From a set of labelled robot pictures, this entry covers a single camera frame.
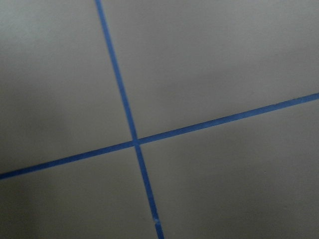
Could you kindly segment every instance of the blue stripe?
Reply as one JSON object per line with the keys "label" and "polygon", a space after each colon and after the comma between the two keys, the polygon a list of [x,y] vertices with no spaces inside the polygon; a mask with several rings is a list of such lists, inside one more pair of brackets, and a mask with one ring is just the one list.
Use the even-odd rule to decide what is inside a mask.
{"label": "blue stripe", "polygon": [[18,169],[18,170],[7,172],[7,173],[3,173],[3,174],[0,174],[0,180],[1,179],[5,179],[5,178],[18,176],[18,175],[21,175],[21,174],[26,174],[26,173],[39,171],[39,170],[42,170],[42,169],[45,169],[45,168],[51,168],[51,167],[54,167],[54,166],[65,164],[65,163],[75,162],[75,161],[78,161],[78,160],[81,160],[81,159],[90,158],[90,157],[93,157],[93,156],[101,155],[101,154],[104,154],[104,153],[110,153],[110,152],[113,152],[113,151],[129,148],[129,147],[133,147],[133,142],[132,141],[125,142],[125,143],[120,143],[120,144],[116,144],[116,145],[112,145],[112,146],[109,146],[109,147],[106,147],[106,148],[96,149],[96,150],[85,152],[85,153],[76,154],[76,155],[69,156],[69,157],[66,157],[66,158],[57,159],[57,160],[54,160],[54,161],[38,164],[38,165],[35,165],[35,166],[31,166],[31,167]]}
{"label": "blue stripe", "polygon": [[213,120],[206,121],[206,122],[203,122],[203,123],[197,123],[197,124],[190,125],[190,126],[187,126],[187,127],[178,128],[178,129],[170,130],[170,131],[167,131],[167,132],[158,133],[158,134],[155,134],[155,135],[152,135],[152,136],[144,137],[144,138],[139,139],[139,144],[149,143],[149,142],[161,140],[161,139],[164,139],[164,138],[173,137],[173,136],[176,136],[176,135],[179,135],[179,134],[184,134],[184,133],[200,130],[200,129],[203,129],[203,128],[208,128],[208,127],[216,126],[216,125],[219,125],[219,124],[223,124],[223,123],[228,123],[228,122],[244,119],[244,118],[251,117],[251,116],[264,114],[264,113],[267,113],[267,112],[280,110],[280,109],[283,109],[283,108],[286,108],[286,107],[295,106],[295,105],[299,105],[299,104],[302,104],[302,103],[306,103],[306,102],[310,102],[310,101],[314,101],[314,100],[318,100],[318,99],[319,99],[319,93],[316,93],[316,94],[313,94],[313,95],[308,95],[308,96],[292,99],[292,100],[289,100],[289,101],[280,102],[280,103],[275,104],[275,105],[269,105],[269,106],[261,107],[261,108],[258,108],[258,109],[254,109],[254,110],[250,110],[250,111],[234,114],[234,115],[231,115],[231,116],[226,116],[226,117],[222,117],[222,118],[219,118],[219,119],[213,119]]}
{"label": "blue stripe", "polygon": [[139,145],[138,142],[138,137],[137,137],[137,133],[136,133],[136,128],[135,128],[135,124],[133,121],[133,117],[132,117],[132,112],[130,109],[130,104],[128,101],[128,97],[127,94],[125,92],[125,87],[124,87],[124,83],[122,80],[122,76],[121,76],[121,72],[120,72],[120,68],[118,65],[118,61],[116,58],[116,54],[113,48],[113,44],[111,41],[111,35],[108,29],[108,25],[107,25],[107,21],[104,15],[104,11],[103,11],[103,6],[100,0],[95,0],[96,3],[96,7],[97,7],[97,11],[100,17],[100,21],[101,21],[101,25],[102,25],[102,30],[103,30],[103,34],[105,37],[105,41],[106,41],[106,45],[108,47],[109,50],[109,54],[110,54],[110,58],[111,58],[111,62],[113,65],[113,70],[114,70],[114,74],[115,74],[115,78],[119,87],[119,91],[121,94],[121,98],[122,98],[122,102],[123,102],[123,106],[124,106],[124,110],[125,110],[125,114],[126,114],[126,118],[130,127],[130,131],[131,131],[131,135],[132,135],[132,140],[133,140],[133,144],[135,147],[135,151],[136,151],[136,155],[138,158],[138,162],[139,162],[139,166],[140,166],[140,170],[141,170],[141,174],[143,177],[143,182],[144,182],[144,187],[147,193],[147,197],[149,200],[149,205],[151,208],[151,212],[152,212],[152,217],[153,220],[155,222],[155,228],[156,228],[156,232],[158,235],[159,239],[164,239],[164,235],[163,235],[163,231],[162,231],[162,227],[160,225],[160,220],[159,220],[159,215],[157,212],[157,208],[156,208],[156,204],[155,204],[155,200],[154,200],[154,196],[153,196],[153,192],[152,192],[152,188],[151,188],[151,183],[149,180],[149,176],[146,170],[146,166],[144,163],[144,159],[143,159],[143,154],[141,151],[141,147]]}

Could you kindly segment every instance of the floor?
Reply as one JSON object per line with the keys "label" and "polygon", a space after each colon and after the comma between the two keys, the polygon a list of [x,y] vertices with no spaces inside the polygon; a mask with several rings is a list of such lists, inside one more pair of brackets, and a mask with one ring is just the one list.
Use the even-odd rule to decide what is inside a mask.
{"label": "floor", "polygon": [[1,1],[0,238],[317,239],[318,11]]}

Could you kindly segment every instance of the gray surface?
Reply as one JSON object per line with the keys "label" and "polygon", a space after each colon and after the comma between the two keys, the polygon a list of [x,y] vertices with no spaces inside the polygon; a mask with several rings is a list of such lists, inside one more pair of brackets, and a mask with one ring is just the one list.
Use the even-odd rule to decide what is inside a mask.
{"label": "gray surface", "polygon": [[319,91],[317,0],[104,0],[139,136]]}
{"label": "gray surface", "polygon": [[94,1],[1,1],[0,173],[131,140]]}
{"label": "gray surface", "polygon": [[166,239],[317,239],[319,102],[142,150]]}
{"label": "gray surface", "polygon": [[134,150],[0,181],[1,239],[155,239]]}

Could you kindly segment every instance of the blue tape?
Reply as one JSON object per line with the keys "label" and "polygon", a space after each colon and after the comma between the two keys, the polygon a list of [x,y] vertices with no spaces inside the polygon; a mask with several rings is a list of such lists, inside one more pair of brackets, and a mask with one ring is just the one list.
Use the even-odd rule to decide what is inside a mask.
{"label": "blue tape", "polygon": [[280,103],[275,104],[275,105],[269,105],[269,106],[261,107],[261,108],[258,108],[258,109],[254,109],[254,110],[250,110],[250,111],[234,114],[234,115],[231,115],[231,116],[226,116],[226,117],[222,117],[222,118],[219,118],[219,119],[213,119],[213,120],[206,121],[206,122],[203,122],[203,123],[197,123],[197,124],[190,125],[190,126],[187,126],[187,127],[173,129],[173,130],[170,130],[170,131],[167,131],[167,132],[163,132],[163,133],[158,133],[158,134],[155,134],[155,135],[147,136],[147,137],[139,139],[139,144],[149,143],[149,142],[161,140],[161,139],[164,139],[164,138],[173,137],[173,136],[176,136],[176,135],[179,135],[179,134],[184,134],[184,133],[200,130],[200,129],[203,129],[203,128],[208,128],[208,127],[216,126],[216,125],[219,125],[219,124],[223,124],[223,123],[228,123],[228,122],[244,119],[244,118],[251,117],[251,116],[256,116],[256,115],[264,114],[264,113],[267,113],[267,112],[276,111],[276,110],[279,110],[279,109],[283,109],[283,108],[286,108],[286,107],[299,105],[299,104],[302,104],[302,103],[306,103],[306,102],[310,102],[310,101],[314,101],[314,100],[318,100],[318,99],[319,99],[319,93],[316,93],[316,94],[313,94],[313,95],[308,95],[308,96],[292,99],[292,100],[289,100],[289,101],[280,102]]}
{"label": "blue tape", "polygon": [[133,147],[133,142],[132,141],[125,142],[125,143],[120,143],[120,144],[116,144],[116,145],[112,145],[112,146],[109,146],[109,147],[106,147],[106,148],[96,149],[96,150],[85,152],[85,153],[76,154],[76,155],[69,156],[69,157],[66,157],[66,158],[57,159],[57,160],[54,160],[54,161],[50,161],[50,162],[38,164],[38,165],[35,165],[35,166],[14,170],[14,171],[7,172],[7,173],[3,173],[3,174],[0,174],[0,180],[1,179],[5,179],[5,178],[18,176],[18,175],[21,175],[21,174],[26,174],[26,173],[39,171],[39,170],[42,170],[42,169],[45,169],[45,168],[51,168],[51,167],[54,167],[54,166],[65,164],[65,163],[75,162],[75,161],[78,161],[78,160],[81,160],[81,159],[90,158],[90,157],[93,157],[93,156],[97,156],[97,155],[101,155],[101,154],[105,154],[105,153],[110,153],[110,152],[113,152],[113,151],[129,148],[129,147]]}
{"label": "blue tape", "polygon": [[151,213],[152,213],[152,217],[153,220],[155,222],[155,228],[156,228],[156,232],[158,235],[159,239],[164,239],[164,235],[163,235],[163,231],[162,231],[162,227],[160,225],[160,220],[159,220],[159,215],[157,212],[157,208],[156,208],[156,204],[155,204],[155,200],[154,200],[154,196],[153,196],[153,192],[152,192],[152,188],[151,188],[151,183],[149,180],[149,176],[147,173],[147,169],[145,166],[145,162],[143,159],[143,154],[141,151],[141,147],[139,145],[138,142],[138,137],[137,137],[137,133],[136,133],[136,128],[135,128],[135,124],[133,121],[133,117],[132,117],[132,112],[130,109],[130,104],[128,101],[128,97],[127,94],[125,92],[125,87],[124,87],[124,83],[122,80],[122,76],[121,76],[121,72],[120,72],[120,68],[118,65],[118,61],[116,58],[116,54],[113,48],[113,44],[111,41],[111,35],[108,29],[108,25],[107,25],[107,21],[104,15],[104,11],[103,11],[103,6],[100,0],[95,0],[96,3],[96,7],[97,7],[97,11],[100,17],[100,21],[101,21],[101,25],[102,25],[102,30],[103,30],[103,34],[104,34],[104,38],[105,38],[105,42],[106,45],[108,47],[109,50],[109,55],[111,58],[111,62],[113,65],[113,70],[114,70],[114,74],[115,74],[115,78],[119,87],[119,91],[121,94],[121,98],[122,98],[122,103],[124,106],[124,110],[125,110],[125,114],[126,114],[126,118],[130,127],[130,131],[131,131],[131,135],[132,135],[132,140],[133,140],[133,145],[135,147],[135,151],[136,151],[136,155],[138,158],[138,162],[139,162],[139,166],[140,166],[140,170],[141,170],[141,174],[143,177],[143,182],[144,182],[144,187],[147,193],[147,197],[148,197],[148,201],[149,201],[149,205],[151,208]]}

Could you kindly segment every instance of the blue grid line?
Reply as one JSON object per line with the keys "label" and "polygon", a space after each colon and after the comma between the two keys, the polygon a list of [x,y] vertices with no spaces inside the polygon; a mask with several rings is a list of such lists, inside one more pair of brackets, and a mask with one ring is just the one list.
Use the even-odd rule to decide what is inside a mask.
{"label": "blue grid line", "polygon": [[121,149],[129,148],[129,147],[133,147],[132,141],[125,142],[125,143],[119,143],[119,144],[112,145],[109,147],[100,148],[100,149],[92,150],[89,152],[69,156],[66,158],[61,158],[61,159],[53,160],[50,162],[37,164],[37,165],[31,166],[31,167],[26,167],[26,168],[14,170],[11,172],[3,173],[3,174],[0,174],[0,180],[5,179],[5,178],[18,176],[18,175],[22,175],[22,174],[26,174],[26,173],[39,171],[39,170],[46,169],[46,168],[55,167],[55,166],[65,164],[65,163],[75,162],[75,161],[78,161],[81,159],[90,158],[93,156],[97,156],[97,155],[101,155],[101,154],[105,154],[105,153],[110,153],[110,152],[118,151]]}
{"label": "blue grid line", "polygon": [[167,132],[158,133],[155,135],[140,138],[139,143],[140,144],[149,143],[149,142],[161,140],[164,138],[169,138],[169,137],[173,137],[176,135],[200,130],[203,128],[208,128],[208,127],[216,126],[219,124],[229,123],[232,121],[241,120],[241,119],[248,118],[251,116],[257,116],[260,114],[280,110],[283,108],[299,105],[302,103],[306,103],[306,102],[310,102],[310,101],[314,101],[314,100],[318,100],[318,99],[319,99],[319,93],[316,93],[316,94],[312,94],[312,95],[308,95],[308,96],[304,96],[304,97],[300,97],[300,98],[296,98],[296,99],[292,99],[292,100],[288,100],[288,101],[283,101],[283,102],[280,102],[280,103],[277,103],[274,105],[264,106],[264,107],[257,108],[254,110],[250,110],[250,111],[246,111],[246,112],[242,112],[242,113],[238,113],[238,114],[234,114],[234,115],[230,115],[230,116],[226,116],[226,117],[222,117],[222,118],[218,118],[218,119],[213,119],[213,120],[206,121],[203,123],[197,123],[197,124],[186,126],[183,128],[173,129],[173,130],[170,130]]}
{"label": "blue grid line", "polygon": [[138,136],[136,133],[136,128],[135,128],[135,124],[134,124],[134,120],[133,120],[133,116],[132,116],[132,112],[130,109],[130,104],[129,104],[129,100],[127,97],[127,94],[125,92],[125,87],[124,87],[124,83],[122,80],[122,76],[121,76],[121,72],[120,72],[120,68],[118,65],[118,61],[116,58],[116,54],[113,48],[113,44],[112,44],[112,40],[111,40],[111,35],[109,32],[109,28],[107,25],[107,21],[105,18],[105,14],[104,14],[104,10],[103,10],[103,6],[101,3],[101,0],[95,0],[96,3],[96,7],[97,7],[97,11],[99,14],[99,18],[100,18],[100,22],[102,25],[102,30],[103,30],[103,34],[104,34],[104,38],[105,38],[105,42],[106,45],[108,47],[109,50],[109,55],[111,58],[111,62],[112,62],[112,66],[113,66],[113,70],[114,70],[114,74],[115,74],[115,78],[119,87],[119,91],[121,94],[121,98],[122,98],[122,103],[124,106],[124,110],[125,110],[125,114],[126,114],[126,118],[130,127],[130,131],[131,131],[131,136],[132,136],[132,140],[133,140],[133,145],[136,151],[136,156],[138,158],[138,162],[139,162],[139,166],[140,166],[140,170],[141,170],[141,174],[142,174],[142,178],[143,178],[143,182],[144,182],[144,187],[147,193],[147,197],[148,197],[148,201],[149,201],[149,205],[151,208],[151,213],[152,213],[152,217],[155,223],[155,229],[158,235],[159,239],[164,239],[164,234],[162,231],[162,227],[160,224],[160,219],[159,219],[159,215],[157,212],[157,208],[156,208],[156,204],[155,204],[155,200],[154,200],[154,196],[153,196],[153,192],[152,192],[152,187],[151,187],[151,183],[149,180],[149,176],[148,176],[148,172],[145,166],[145,162],[143,159],[143,154],[142,154],[142,150],[138,141]]}

